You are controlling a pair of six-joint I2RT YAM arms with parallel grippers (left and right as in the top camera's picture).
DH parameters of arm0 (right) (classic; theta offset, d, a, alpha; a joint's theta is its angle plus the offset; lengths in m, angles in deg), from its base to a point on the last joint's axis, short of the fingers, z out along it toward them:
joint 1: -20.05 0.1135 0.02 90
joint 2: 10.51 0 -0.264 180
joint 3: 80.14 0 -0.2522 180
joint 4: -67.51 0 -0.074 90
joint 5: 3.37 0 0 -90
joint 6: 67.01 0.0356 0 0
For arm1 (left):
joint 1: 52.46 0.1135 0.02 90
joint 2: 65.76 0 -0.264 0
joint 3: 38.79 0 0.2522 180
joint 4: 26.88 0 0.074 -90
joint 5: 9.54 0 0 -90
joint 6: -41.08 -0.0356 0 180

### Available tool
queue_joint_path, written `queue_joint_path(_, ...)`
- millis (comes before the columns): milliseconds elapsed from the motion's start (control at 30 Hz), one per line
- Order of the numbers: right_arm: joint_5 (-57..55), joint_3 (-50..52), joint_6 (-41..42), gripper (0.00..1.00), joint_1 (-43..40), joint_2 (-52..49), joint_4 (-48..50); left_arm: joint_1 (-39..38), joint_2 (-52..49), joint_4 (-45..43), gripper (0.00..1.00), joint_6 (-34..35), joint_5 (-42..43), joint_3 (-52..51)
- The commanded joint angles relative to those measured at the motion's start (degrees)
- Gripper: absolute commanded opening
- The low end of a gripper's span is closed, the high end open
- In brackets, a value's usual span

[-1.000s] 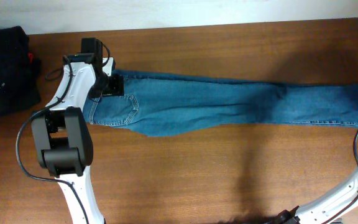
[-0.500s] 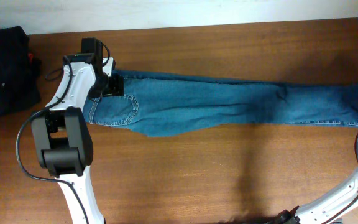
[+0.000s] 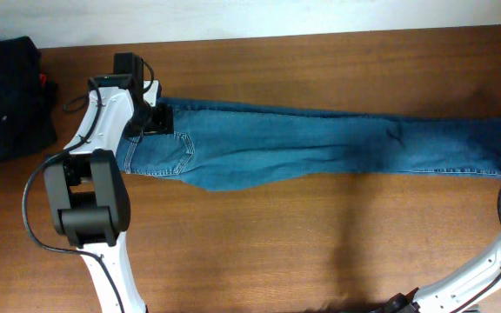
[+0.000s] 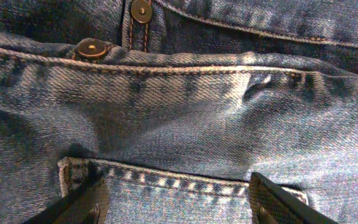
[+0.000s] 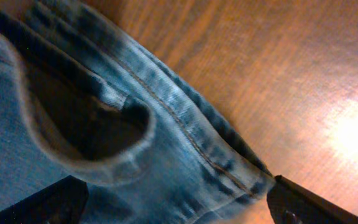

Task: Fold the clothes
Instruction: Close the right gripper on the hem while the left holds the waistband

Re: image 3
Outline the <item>blue denim jeans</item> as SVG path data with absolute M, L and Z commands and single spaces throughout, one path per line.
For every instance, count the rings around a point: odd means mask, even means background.
M 421 118 L 165 97 L 173 131 L 122 140 L 128 174 L 214 191 L 318 173 L 501 178 L 501 117 Z

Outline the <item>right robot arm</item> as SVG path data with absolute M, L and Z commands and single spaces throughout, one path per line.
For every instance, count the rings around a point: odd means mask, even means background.
M 497 200 L 501 227 L 501 188 Z M 478 301 L 501 289 L 501 234 L 481 254 L 447 277 L 397 294 L 377 309 L 382 313 L 466 312 Z

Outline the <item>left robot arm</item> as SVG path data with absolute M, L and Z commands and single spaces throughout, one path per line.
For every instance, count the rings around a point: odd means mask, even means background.
M 161 87 L 146 82 L 150 66 L 134 53 L 117 53 L 110 74 L 88 81 L 88 105 L 71 141 L 45 161 L 42 172 L 56 233 L 80 256 L 104 312 L 145 312 L 127 252 L 130 199 L 117 165 L 122 140 L 173 131 L 171 108 L 149 103 Z

